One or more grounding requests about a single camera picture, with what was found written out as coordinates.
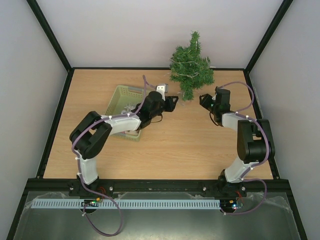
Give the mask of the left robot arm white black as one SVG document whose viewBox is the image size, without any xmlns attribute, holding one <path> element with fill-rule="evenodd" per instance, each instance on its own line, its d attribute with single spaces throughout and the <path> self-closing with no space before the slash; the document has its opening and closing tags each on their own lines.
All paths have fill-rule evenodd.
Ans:
<svg viewBox="0 0 320 240">
<path fill-rule="evenodd" d="M 89 186 L 99 178 L 97 155 L 109 136 L 146 128 L 154 118 L 162 117 L 164 112 L 173 112 L 178 99 L 178 96 L 162 96 L 157 91 L 151 91 L 143 102 L 137 104 L 134 112 L 109 116 L 96 111 L 89 112 L 69 136 L 80 181 Z"/>
</svg>

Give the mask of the light green plastic basket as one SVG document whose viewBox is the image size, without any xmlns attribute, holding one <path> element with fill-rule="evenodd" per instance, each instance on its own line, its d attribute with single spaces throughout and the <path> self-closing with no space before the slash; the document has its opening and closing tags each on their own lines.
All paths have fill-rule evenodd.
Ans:
<svg viewBox="0 0 320 240">
<path fill-rule="evenodd" d="M 126 85 L 118 85 L 107 106 L 105 115 L 120 115 L 123 108 L 128 103 L 139 104 L 144 97 L 144 89 Z M 142 131 L 123 131 L 113 134 L 119 138 L 138 142 L 141 138 Z"/>
</svg>

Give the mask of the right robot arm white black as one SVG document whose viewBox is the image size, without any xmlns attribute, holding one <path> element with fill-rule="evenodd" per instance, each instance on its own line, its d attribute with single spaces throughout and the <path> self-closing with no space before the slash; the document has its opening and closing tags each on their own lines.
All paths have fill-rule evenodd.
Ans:
<svg viewBox="0 0 320 240">
<path fill-rule="evenodd" d="M 215 96 L 203 94 L 199 97 L 199 104 L 209 111 L 211 120 L 217 126 L 237 133 L 237 157 L 218 177 L 217 190 L 224 196 L 240 190 L 240 183 L 245 180 L 245 176 L 255 167 L 272 159 L 276 152 L 269 120 L 255 119 L 232 111 L 230 95 L 228 89 L 217 87 Z"/>
</svg>

